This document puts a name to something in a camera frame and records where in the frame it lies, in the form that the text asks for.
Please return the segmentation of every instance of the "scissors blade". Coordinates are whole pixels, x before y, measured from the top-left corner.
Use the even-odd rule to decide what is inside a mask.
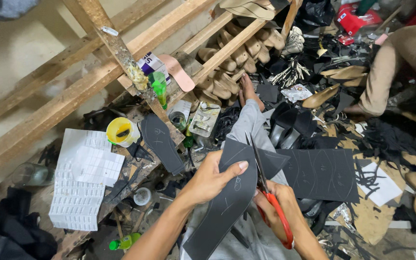
[[[256,164],[258,166],[259,182],[261,183],[261,186],[262,186],[261,188],[266,193],[269,193],[269,190],[267,189],[267,185],[266,185],[266,178],[264,177],[263,164],[261,163],[261,158],[259,157],[259,150],[256,147],[255,142],[253,141],[253,136],[251,135],[251,133],[250,133],[250,138],[251,138],[251,146],[253,147],[253,151],[255,152]]]

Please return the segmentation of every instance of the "scissors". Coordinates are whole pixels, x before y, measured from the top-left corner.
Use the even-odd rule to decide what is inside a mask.
[[[282,245],[286,249],[292,249],[294,246],[292,230],[290,229],[288,221],[286,220],[285,214],[283,213],[283,210],[280,207],[280,204],[277,201],[277,198],[274,196],[274,194],[270,193],[267,188],[266,178],[264,177],[263,165],[261,164],[261,159],[259,158],[258,148],[253,142],[253,136],[251,135],[251,133],[250,133],[250,136],[248,136],[248,133],[245,131],[245,137],[246,137],[246,143],[253,147],[253,151],[255,153],[256,165],[257,165],[257,170],[258,170],[258,188],[264,194],[264,196],[266,196],[269,203],[272,206],[274,206],[275,210],[277,211],[277,214],[279,215],[280,222],[282,223],[283,229],[285,230],[285,234],[286,234],[286,242],[281,241]],[[258,208],[259,214],[261,214],[261,216],[263,217],[263,221],[267,223],[267,225],[270,227],[270,224],[266,222],[266,215],[264,214],[264,211],[259,206],[257,206],[257,208]]]

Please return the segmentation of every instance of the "white paper sheet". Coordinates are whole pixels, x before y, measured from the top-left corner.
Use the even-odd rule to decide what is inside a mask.
[[[373,174],[366,174],[365,172],[374,172],[377,168],[376,163],[371,163],[367,165],[366,167],[362,168],[362,172],[364,172],[365,177],[371,177]],[[380,187],[377,191],[373,192],[368,198],[373,201],[374,204],[376,204],[378,207],[381,207],[386,202],[392,200],[393,198],[396,198],[397,196],[402,194],[402,190],[399,189],[397,184],[392,180],[388,174],[386,174],[381,168],[378,168],[377,176],[380,177],[386,177],[386,178],[377,178],[375,183],[378,183],[377,186],[371,186],[372,189]],[[357,184],[361,188],[361,190],[367,194],[370,192],[369,189],[367,189],[365,186]]]
[[[123,166],[124,156],[92,147],[81,146],[72,166],[76,181],[113,187]]]
[[[75,181],[72,163],[81,146],[109,152],[105,132],[66,129],[55,169],[54,197],[49,217],[56,228],[97,231],[97,213],[105,185]]]

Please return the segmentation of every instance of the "beige pants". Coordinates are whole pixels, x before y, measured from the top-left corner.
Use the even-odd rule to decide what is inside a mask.
[[[403,27],[384,41],[370,69],[367,89],[361,95],[362,110],[374,116],[383,114],[392,80],[405,62],[416,71],[416,26]]]

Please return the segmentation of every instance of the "green plastic bottle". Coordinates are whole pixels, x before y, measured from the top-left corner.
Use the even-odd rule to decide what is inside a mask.
[[[167,108],[166,104],[166,79],[165,75],[159,71],[149,74],[149,80],[152,84],[153,91],[157,94],[158,101],[163,109]]]
[[[134,243],[136,243],[137,239],[141,237],[140,233],[132,233],[127,236],[124,236],[120,240],[113,240],[109,244],[110,250],[118,250],[118,249],[128,249]]]

